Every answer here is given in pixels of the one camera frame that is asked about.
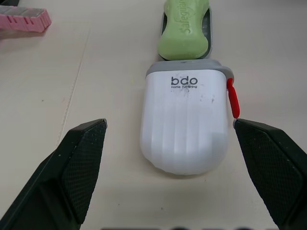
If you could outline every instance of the textured rubber pad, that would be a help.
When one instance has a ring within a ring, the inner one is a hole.
[[[158,44],[159,55],[167,60],[197,59],[208,50],[202,21],[209,0],[167,0],[167,26]]]
[[[80,224],[85,220],[98,178],[103,142],[97,140],[105,138],[103,125],[83,135],[62,175],[64,191]]]
[[[1,230],[78,230],[99,173],[106,120],[71,129],[0,220]]]
[[[248,173],[276,225],[307,229],[306,218],[289,228],[306,207],[307,155],[280,129],[239,119],[235,130]]]

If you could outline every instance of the table surface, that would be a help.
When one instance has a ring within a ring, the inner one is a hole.
[[[82,230],[276,228],[231,128],[216,169],[179,177],[139,146],[145,73],[157,61],[164,0],[22,0],[47,8],[44,34],[0,32],[0,217],[65,133],[106,118]],[[283,129],[307,150],[307,1],[212,0],[211,58],[230,67],[241,118]]]

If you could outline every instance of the plastic container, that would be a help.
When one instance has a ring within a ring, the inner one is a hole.
[[[227,80],[232,71],[201,59],[153,64],[146,76],[141,149],[151,163],[179,175],[204,173],[226,155]]]

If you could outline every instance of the gray lid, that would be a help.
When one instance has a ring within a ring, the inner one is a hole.
[[[177,71],[177,70],[200,70],[213,69],[222,72],[227,80],[232,78],[235,81],[234,73],[230,68],[222,66],[217,60],[197,59],[197,60],[180,60],[180,61],[159,61],[150,66],[146,73],[148,76],[154,72],[160,71]]]

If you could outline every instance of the bdo logo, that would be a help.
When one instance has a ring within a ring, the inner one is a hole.
[[[196,85],[198,83],[198,80],[197,78],[191,78],[189,80],[188,76],[186,78],[182,78],[181,80],[172,77],[172,85],[178,85],[179,83],[182,85]]]

